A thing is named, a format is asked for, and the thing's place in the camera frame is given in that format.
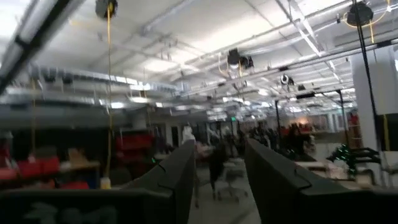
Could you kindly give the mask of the wooden workbench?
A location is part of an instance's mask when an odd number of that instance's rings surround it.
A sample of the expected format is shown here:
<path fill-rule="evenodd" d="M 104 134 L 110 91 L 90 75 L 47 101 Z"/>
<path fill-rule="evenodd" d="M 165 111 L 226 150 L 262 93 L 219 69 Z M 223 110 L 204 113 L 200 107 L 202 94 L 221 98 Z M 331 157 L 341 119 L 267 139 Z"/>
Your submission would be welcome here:
<path fill-rule="evenodd" d="M 86 161 L 80 163 L 72 163 L 72 162 L 61 162 L 59 171 L 60 172 L 73 172 L 77 170 L 85 170 L 85 169 L 95 169 L 97 170 L 100 167 L 100 163 L 98 161 Z"/>

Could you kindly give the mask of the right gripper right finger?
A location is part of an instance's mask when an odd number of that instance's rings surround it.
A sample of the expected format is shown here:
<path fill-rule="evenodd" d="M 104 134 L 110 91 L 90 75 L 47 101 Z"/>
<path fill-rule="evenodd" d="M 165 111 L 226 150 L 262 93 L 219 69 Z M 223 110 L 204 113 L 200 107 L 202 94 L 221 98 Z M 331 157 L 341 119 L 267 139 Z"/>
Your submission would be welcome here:
<path fill-rule="evenodd" d="M 244 161 L 262 224 L 398 224 L 398 190 L 349 189 L 254 139 Z"/>

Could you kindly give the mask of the person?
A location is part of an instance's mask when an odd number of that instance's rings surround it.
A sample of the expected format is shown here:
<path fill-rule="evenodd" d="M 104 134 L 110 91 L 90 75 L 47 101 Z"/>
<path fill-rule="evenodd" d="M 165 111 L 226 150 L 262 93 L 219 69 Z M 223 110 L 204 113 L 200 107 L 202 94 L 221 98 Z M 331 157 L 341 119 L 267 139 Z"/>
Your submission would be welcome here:
<path fill-rule="evenodd" d="M 226 143 L 221 141 L 216 144 L 213 152 L 208 157 L 208 165 L 210 171 L 210 185 L 212 189 L 213 199 L 216 200 L 217 193 L 215 183 L 218 178 L 221 176 L 224 170 L 224 162 L 228 160 L 228 156 L 226 153 Z"/>

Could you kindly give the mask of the red storage bins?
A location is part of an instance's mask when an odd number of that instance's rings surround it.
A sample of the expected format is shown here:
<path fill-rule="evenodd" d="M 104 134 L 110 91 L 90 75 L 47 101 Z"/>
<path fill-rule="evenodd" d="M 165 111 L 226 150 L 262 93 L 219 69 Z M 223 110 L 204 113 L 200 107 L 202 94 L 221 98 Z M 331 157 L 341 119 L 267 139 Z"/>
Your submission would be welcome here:
<path fill-rule="evenodd" d="M 148 158 L 152 153 L 154 137 L 150 134 L 127 134 L 116 138 L 116 157 L 121 162 Z"/>
<path fill-rule="evenodd" d="M 6 159 L 5 165 L 0 166 L 0 182 L 41 177 L 49 174 L 56 174 L 59 171 L 60 160 L 58 157 L 33 158 L 24 161 Z"/>

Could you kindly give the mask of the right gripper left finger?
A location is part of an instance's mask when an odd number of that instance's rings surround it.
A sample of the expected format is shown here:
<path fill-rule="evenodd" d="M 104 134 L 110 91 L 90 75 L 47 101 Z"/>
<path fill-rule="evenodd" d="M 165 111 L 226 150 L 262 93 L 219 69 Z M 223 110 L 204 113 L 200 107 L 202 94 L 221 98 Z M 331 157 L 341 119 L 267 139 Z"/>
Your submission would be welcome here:
<path fill-rule="evenodd" d="M 187 224 L 195 142 L 121 189 L 0 192 L 0 224 Z"/>

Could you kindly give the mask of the office chair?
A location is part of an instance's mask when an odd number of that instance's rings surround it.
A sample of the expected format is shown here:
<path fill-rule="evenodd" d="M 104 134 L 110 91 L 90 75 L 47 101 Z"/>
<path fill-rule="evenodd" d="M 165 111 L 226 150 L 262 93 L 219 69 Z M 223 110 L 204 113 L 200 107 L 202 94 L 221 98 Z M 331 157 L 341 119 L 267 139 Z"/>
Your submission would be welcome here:
<path fill-rule="evenodd" d="M 239 203 L 240 195 L 249 196 L 246 189 L 233 185 L 237 180 L 245 178 L 246 171 L 243 169 L 243 163 L 244 161 L 238 158 L 229 159 L 223 163 L 223 171 L 218 179 L 223 186 L 216 189 L 217 200 L 222 201 L 224 193 L 228 193 L 237 203 Z"/>

